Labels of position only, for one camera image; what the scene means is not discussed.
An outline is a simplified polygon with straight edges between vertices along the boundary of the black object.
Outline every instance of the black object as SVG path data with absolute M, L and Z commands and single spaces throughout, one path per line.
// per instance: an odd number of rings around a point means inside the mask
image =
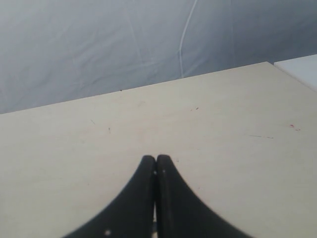
M 118 197 L 65 238 L 151 238 L 154 204 L 159 238 L 250 238 L 210 210 L 167 155 L 144 156 Z

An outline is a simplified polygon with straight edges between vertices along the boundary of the gray fabric backdrop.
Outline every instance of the gray fabric backdrop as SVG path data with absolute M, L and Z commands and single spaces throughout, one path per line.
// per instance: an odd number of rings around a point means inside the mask
M 0 113 L 317 54 L 317 0 L 0 2 Z

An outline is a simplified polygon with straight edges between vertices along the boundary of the light wood surface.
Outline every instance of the light wood surface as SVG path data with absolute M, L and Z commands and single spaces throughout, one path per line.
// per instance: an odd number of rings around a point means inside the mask
M 250 235 L 315 238 L 316 145 L 317 93 L 269 63 L 3 114 L 0 237 L 67 234 L 165 153 Z
M 317 92 L 317 55 L 275 62 L 274 65 Z

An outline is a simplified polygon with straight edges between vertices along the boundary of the white surface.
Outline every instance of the white surface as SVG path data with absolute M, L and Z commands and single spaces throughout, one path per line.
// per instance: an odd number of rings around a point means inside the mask
M 315 238 L 316 101 L 261 63 L 0 115 L 0 237 L 65 235 L 166 153 L 245 232 Z
M 317 53 L 316 0 L 0 6 L 0 114 Z
M 274 65 L 317 92 L 317 55 L 280 61 Z

